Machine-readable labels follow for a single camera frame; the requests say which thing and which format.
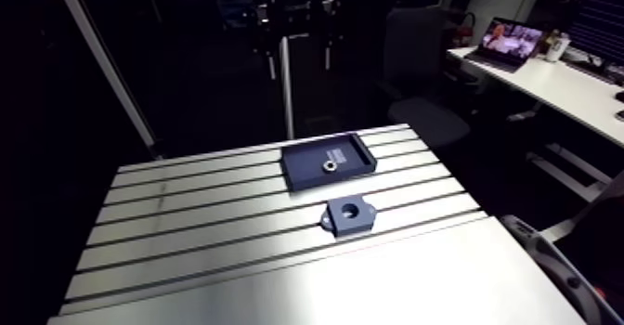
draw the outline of laptop screen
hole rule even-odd
[[[522,24],[494,19],[489,23],[481,46],[517,59],[527,59],[543,32]]]

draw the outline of metal plate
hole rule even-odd
[[[378,159],[375,173],[297,193],[286,189],[275,145],[125,167],[61,311],[177,292],[475,219],[478,205],[407,126],[358,134]],[[326,200],[355,194],[379,210],[375,224],[336,240],[318,226]]]
[[[393,238],[49,325],[584,323],[494,218]]]

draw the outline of monitor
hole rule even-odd
[[[571,46],[624,65],[624,0],[580,0],[568,28]]]

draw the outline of black chair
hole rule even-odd
[[[394,100],[388,111],[390,120],[409,124],[434,150],[470,133],[461,117],[441,105],[441,91],[453,88],[445,85],[441,69],[445,22],[444,13],[435,8],[392,10],[386,18],[384,81],[378,83]]]

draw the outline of chair armrest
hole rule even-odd
[[[377,80],[375,81],[375,85],[393,100],[401,100],[404,98],[403,93],[401,93],[399,89],[385,80]]]
[[[452,81],[459,84],[475,84],[479,81],[477,77],[472,75],[471,73],[462,70],[458,67],[445,67],[444,74]]]

